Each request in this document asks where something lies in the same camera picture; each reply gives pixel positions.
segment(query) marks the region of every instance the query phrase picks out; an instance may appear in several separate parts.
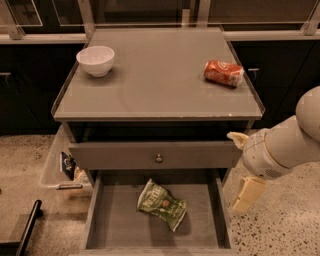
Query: speckled floor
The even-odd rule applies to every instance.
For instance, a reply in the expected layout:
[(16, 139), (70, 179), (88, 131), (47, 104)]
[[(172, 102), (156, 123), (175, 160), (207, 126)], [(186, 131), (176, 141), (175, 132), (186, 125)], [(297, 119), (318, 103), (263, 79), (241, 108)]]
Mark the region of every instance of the speckled floor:
[[(44, 215), (34, 227), (27, 255), (78, 252), (90, 197), (66, 200), (63, 192), (40, 188), (42, 167), (54, 136), (0, 137), (0, 242), (19, 240), (35, 200)], [(320, 256), (320, 163), (308, 163), (270, 182), (245, 214), (232, 212), (239, 179), (249, 173), (240, 161), (224, 193), (234, 241), (243, 255)]]

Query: drawer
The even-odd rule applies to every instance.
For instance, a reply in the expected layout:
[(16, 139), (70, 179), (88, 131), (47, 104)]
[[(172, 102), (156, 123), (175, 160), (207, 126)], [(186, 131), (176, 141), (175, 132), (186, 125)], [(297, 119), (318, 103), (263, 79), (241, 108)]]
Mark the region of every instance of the drawer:
[(242, 153), (231, 141), (83, 142), (69, 149), (89, 170), (231, 168)]
[[(187, 200), (175, 232), (160, 218), (136, 210), (149, 178)], [(220, 179), (203, 169), (99, 171), (80, 254), (236, 255)]]

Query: dark cabinet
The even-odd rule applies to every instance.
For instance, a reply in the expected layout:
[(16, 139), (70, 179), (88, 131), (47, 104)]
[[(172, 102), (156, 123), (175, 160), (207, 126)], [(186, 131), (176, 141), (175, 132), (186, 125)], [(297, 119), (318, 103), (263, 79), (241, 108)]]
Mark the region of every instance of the dark cabinet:
[(320, 42), (233, 42), (266, 112), (253, 128), (271, 128), (295, 114), (300, 97), (320, 82)]
[(51, 107), (82, 44), (0, 46), (0, 134), (55, 133)]

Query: snack bag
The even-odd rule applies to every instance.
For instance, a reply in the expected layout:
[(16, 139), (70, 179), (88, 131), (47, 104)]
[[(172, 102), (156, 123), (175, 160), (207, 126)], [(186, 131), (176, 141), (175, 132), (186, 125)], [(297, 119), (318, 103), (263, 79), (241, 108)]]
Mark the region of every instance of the snack bag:
[(175, 232), (187, 211), (187, 202), (173, 198), (166, 189), (149, 179), (139, 196), (137, 209), (158, 216)]

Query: red can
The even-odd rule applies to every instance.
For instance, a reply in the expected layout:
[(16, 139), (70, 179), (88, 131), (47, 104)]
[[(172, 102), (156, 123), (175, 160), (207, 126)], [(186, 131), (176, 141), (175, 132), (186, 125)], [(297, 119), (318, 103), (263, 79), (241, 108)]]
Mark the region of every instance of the red can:
[(211, 60), (206, 64), (204, 77), (216, 83), (237, 87), (242, 81), (243, 73), (243, 67), (239, 65)]

